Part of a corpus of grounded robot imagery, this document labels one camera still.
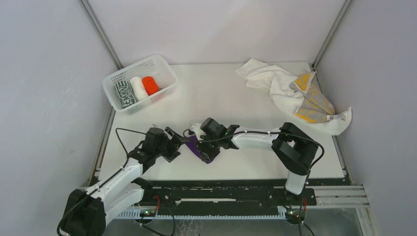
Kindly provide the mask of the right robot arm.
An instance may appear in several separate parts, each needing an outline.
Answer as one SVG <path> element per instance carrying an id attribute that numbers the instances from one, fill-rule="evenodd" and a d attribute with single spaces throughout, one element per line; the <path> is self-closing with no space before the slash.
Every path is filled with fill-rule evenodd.
<path id="1" fill-rule="evenodd" d="M 304 197 L 311 168 L 323 157 L 324 147 L 290 122 L 280 128 L 250 129 L 237 124 L 225 127 L 212 118 L 191 126 L 194 152 L 210 163 L 223 149 L 254 148 L 272 151 L 288 170 L 284 198 L 292 205 Z"/>

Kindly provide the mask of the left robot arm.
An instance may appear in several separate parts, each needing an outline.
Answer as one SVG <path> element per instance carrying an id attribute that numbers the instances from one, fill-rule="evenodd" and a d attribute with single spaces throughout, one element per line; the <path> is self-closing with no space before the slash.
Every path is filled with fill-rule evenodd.
<path id="1" fill-rule="evenodd" d="M 125 151 L 125 160 L 108 177 L 85 190 L 75 189 L 70 193 L 57 226 L 59 236 L 100 236 L 129 206 L 152 202 L 154 192 L 134 181 L 153 166 L 157 158 L 172 162 L 189 139 L 169 127 L 156 126 L 144 133 L 144 137 L 131 151 Z"/>

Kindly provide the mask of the orange towel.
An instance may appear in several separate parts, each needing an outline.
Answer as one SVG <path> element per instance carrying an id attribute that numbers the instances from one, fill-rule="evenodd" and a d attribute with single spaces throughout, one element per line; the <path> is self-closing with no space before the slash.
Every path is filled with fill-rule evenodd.
<path id="1" fill-rule="evenodd" d="M 152 76 L 143 77 L 142 83 L 149 96 L 160 91 L 160 87 Z"/>

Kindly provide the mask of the purple towel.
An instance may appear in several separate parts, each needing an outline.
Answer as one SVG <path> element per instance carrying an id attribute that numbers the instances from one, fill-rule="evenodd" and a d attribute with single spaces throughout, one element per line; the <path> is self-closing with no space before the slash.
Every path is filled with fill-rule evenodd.
<path id="1" fill-rule="evenodd" d="M 202 147 L 213 147 L 213 148 L 217 148 L 214 145 L 212 145 L 211 143 L 204 143 L 204 142 L 199 142 L 198 138 L 196 135 L 192 135 L 190 137 L 188 137 L 189 142 L 186 143 L 187 147 L 201 160 L 201 154 L 200 154 L 200 148 Z"/>

